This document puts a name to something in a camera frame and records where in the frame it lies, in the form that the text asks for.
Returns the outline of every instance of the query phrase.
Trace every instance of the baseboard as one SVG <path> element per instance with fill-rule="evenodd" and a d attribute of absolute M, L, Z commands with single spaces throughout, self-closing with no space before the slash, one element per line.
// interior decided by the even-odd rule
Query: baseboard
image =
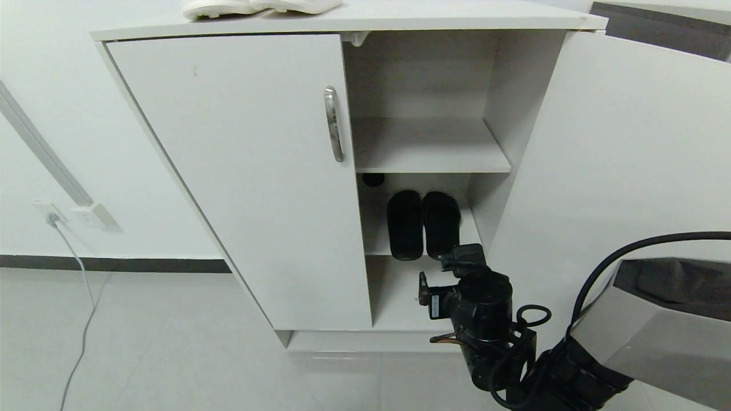
<path fill-rule="evenodd" d="M 87 271 L 127 273 L 230 273 L 223 260 L 185 260 L 172 258 L 90 258 L 81 260 Z M 78 270 L 73 257 L 42 255 L 0 255 L 0 268 L 36 270 Z"/>

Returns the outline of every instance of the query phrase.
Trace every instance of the cabinet door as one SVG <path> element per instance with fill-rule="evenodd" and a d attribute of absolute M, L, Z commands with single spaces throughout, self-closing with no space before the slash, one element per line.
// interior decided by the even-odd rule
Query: cabinet door
<path fill-rule="evenodd" d="M 272 326 L 370 328 L 340 37 L 192 37 L 108 47 Z M 343 162 L 330 142 L 328 86 L 339 93 Z"/>
<path fill-rule="evenodd" d="M 731 229 L 731 65 L 591 33 L 567 35 L 495 241 L 515 305 L 548 305 L 553 345 L 582 283 L 652 235 Z M 729 241 L 639 256 L 728 260 Z"/>

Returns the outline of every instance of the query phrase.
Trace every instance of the open cabinet door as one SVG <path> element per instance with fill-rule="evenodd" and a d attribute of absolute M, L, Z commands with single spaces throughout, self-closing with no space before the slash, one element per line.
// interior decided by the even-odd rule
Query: open cabinet door
<path fill-rule="evenodd" d="M 515 306 L 553 310 L 541 346 L 565 331 L 604 257 L 641 238 L 695 230 L 731 230 L 731 64 L 569 33 L 488 255 L 510 276 Z M 728 260 L 725 243 L 631 257 Z"/>

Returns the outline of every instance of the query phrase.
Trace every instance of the electrical outlet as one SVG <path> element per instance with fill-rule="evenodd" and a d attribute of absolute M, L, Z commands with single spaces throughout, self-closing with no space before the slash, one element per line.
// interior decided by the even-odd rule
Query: electrical outlet
<path fill-rule="evenodd" d="M 72 208 L 71 212 L 86 226 L 92 228 L 109 228 L 117 224 L 101 203 L 89 207 Z"/>
<path fill-rule="evenodd" d="M 58 221 L 59 222 L 67 222 L 67 221 L 69 221 L 61 213 L 61 210 L 59 210 L 58 207 L 56 207 L 56 205 L 53 204 L 50 201 L 46 201 L 46 200 L 33 200 L 33 201 L 31 201 L 31 204 L 33 204 L 33 206 L 35 208 L 37 208 L 38 211 L 40 211 L 41 214 L 43 214 L 43 218 L 44 219 L 46 218 L 46 216 L 48 215 L 48 213 L 55 213 L 58 216 Z"/>

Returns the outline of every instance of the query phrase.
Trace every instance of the floor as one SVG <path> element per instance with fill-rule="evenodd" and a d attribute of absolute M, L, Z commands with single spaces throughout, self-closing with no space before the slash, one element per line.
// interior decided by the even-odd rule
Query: floor
<path fill-rule="evenodd" d="M 453 354 L 290 355 L 231 274 L 90 273 L 66 411 L 501 410 Z M 76 271 L 0 269 L 0 407 L 55 411 L 89 313 Z M 641 383 L 605 410 L 709 410 Z"/>

